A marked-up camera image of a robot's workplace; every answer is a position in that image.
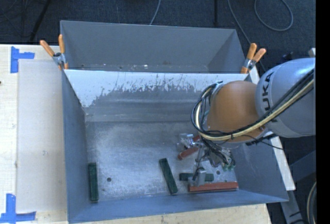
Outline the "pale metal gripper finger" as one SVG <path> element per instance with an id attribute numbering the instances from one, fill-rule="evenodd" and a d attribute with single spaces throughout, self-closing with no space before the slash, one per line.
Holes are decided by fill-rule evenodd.
<path id="1" fill-rule="evenodd" d="M 206 170 L 197 169 L 191 177 L 188 177 L 190 186 L 202 186 L 205 184 Z"/>
<path id="2" fill-rule="evenodd" d="M 194 135 L 193 134 L 187 134 L 187 133 L 181 133 L 178 136 L 178 143 L 177 143 L 177 150 L 179 152 L 182 152 L 186 149 L 190 149 L 195 146 L 194 142 Z"/>

